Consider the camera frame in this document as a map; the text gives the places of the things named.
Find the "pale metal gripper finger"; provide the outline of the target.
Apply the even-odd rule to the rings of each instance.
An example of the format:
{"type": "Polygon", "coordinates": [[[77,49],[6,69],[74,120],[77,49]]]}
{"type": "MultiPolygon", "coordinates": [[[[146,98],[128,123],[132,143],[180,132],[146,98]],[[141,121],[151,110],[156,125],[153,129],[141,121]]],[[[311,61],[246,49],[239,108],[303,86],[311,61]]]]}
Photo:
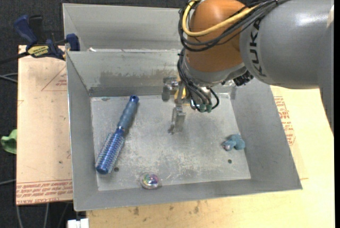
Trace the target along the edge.
{"type": "Polygon", "coordinates": [[[174,134],[177,132],[177,115],[178,115],[177,108],[174,107],[172,111],[171,123],[168,129],[169,134],[174,134]]]}
{"type": "Polygon", "coordinates": [[[185,112],[177,112],[175,115],[175,131],[181,132],[184,127],[186,113],[185,112]]]}

